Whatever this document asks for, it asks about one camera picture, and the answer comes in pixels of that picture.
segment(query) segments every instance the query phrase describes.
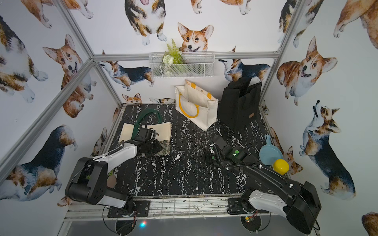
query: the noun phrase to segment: black bag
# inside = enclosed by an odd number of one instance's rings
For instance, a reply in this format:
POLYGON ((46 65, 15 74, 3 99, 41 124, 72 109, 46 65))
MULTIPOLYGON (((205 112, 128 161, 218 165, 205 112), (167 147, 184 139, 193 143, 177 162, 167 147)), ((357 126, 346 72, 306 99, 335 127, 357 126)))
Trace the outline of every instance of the black bag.
POLYGON ((240 78, 223 90, 218 119, 233 131, 241 131, 257 115, 262 82, 248 87, 251 79, 240 78))

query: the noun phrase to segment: yellow handle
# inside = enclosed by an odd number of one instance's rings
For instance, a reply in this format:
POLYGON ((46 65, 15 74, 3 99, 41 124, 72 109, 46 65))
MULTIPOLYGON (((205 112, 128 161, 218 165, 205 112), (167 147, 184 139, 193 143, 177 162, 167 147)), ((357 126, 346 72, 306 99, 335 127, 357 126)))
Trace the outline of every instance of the yellow handle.
POLYGON ((195 107, 197 107, 197 115, 195 115, 195 116, 190 116, 190 115, 188 115, 185 111, 184 111, 184 109, 183 109, 183 107, 181 106, 181 93, 178 95, 178 106, 180 107, 180 110, 184 113, 184 115, 186 116, 186 117, 188 117, 188 118, 196 118, 197 116, 198 116, 198 114, 200 113, 200 110, 199 110, 199 106, 198 105, 196 105, 196 104, 194 104, 195 105, 195 107))

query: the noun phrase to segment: canvas tote bag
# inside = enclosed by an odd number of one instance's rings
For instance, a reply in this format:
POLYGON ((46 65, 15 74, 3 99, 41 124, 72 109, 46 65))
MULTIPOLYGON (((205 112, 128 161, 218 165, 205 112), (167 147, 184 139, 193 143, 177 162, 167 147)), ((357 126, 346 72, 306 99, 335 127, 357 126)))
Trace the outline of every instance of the canvas tote bag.
POLYGON ((217 121, 218 99, 195 83, 175 87, 176 110, 206 131, 217 121))

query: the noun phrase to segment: white wire basket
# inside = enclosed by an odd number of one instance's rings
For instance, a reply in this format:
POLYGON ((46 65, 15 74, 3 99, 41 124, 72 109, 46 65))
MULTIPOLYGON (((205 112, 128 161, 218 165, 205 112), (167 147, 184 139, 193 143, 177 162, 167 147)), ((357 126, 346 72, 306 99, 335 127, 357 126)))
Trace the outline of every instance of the white wire basket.
POLYGON ((148 62, 154 78, 212 77, 214 76, 214 52, 187 52, 182 57, 184 64, 163 64, 164 52, 150 53, 148 62))

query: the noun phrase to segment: white flower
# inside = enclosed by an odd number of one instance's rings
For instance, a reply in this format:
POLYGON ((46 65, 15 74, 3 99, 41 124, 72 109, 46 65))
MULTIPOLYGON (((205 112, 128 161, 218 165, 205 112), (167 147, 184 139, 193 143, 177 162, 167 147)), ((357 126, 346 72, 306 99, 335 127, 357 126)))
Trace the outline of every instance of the white flower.
POLYGON ((169 61, 170 60, 173 60, 173 57, 171 56, 171 55, 165 55, 164 57, 163 57, 163 63, 164 64, 169 64, 169 61))

